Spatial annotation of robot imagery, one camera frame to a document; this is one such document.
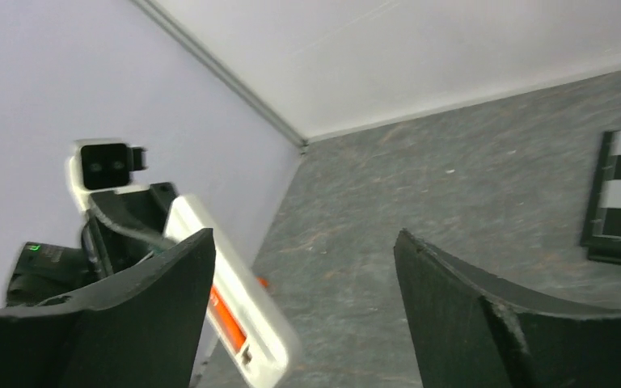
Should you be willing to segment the white remote control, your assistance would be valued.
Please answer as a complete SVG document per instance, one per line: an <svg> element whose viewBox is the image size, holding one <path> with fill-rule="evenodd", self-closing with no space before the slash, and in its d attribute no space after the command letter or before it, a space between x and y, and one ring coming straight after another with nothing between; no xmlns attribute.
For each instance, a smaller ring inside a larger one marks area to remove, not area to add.
<svg viewBox="0 0 621 388"><path fill-rule="evenodd" d="M203 228L213 230L216 248L213 286L247 337L241 350L234 353L230 348L210 302L207 319L248 386L278 387L301 360L298 333L205 205L193 194L172 201L164 230L166 237L178 242Z"/></svg>

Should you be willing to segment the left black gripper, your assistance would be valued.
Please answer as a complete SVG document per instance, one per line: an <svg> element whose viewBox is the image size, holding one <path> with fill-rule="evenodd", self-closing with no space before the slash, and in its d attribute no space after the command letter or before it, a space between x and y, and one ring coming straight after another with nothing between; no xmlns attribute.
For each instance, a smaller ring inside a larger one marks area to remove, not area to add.
<svg viewBox="0 0 621 388"><path fill-rule="evenodd" d="M107 190L88 196L81 244L97 278L124 271L175 245L163 232L176 197L174 185L168 182L133 192Z"/></svg>

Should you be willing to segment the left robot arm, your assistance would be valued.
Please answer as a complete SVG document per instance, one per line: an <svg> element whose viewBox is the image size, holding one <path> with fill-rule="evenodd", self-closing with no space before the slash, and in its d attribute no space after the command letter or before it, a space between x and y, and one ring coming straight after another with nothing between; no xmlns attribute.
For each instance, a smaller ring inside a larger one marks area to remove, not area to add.
<svg viewBox="0 0 621 388"><path fill-rule="evenodd" d="M129 214L161 234L178 192L173 183L163 182L113 194ZM147 242L111 230L89 209L82 212L82 219L79 248L42 242L24 244L6 287L7 306L36 306L124 271L159 251Z"/></svg>

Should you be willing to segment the orange battery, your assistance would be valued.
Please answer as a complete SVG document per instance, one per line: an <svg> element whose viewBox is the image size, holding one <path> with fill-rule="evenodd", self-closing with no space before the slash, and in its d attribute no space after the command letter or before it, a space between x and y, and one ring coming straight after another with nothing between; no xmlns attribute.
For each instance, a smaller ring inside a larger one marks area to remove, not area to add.
<svg viewBox="0 0 621 388"><path fill-rule="evenodd" d="M227 343L234 353L238 353L246 342L246 334L214 286L210 290L209 299L218 326L225 335Z"/></svg>

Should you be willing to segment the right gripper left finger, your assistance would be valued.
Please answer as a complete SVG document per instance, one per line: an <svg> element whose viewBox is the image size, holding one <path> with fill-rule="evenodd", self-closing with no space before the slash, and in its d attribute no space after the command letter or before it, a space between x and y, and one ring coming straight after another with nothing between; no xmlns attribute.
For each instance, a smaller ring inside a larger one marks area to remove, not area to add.
<svg viewBox="0 0 621 388"><path fill-rule="evenodd" d="M38 306L0 309L0 387L186 387L212 285L210 228Z"/></svg>

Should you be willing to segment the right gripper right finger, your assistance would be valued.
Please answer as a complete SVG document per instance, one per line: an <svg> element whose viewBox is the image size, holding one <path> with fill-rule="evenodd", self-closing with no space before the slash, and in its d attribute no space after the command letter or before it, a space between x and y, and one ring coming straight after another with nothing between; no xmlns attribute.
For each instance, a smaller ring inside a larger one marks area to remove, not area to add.
<svg viewBox="0 0 621 388"><path fill-rule="evenodd" d="M407 230L395 270L426 387L621 387L621 310L552 297Z"/></svg>

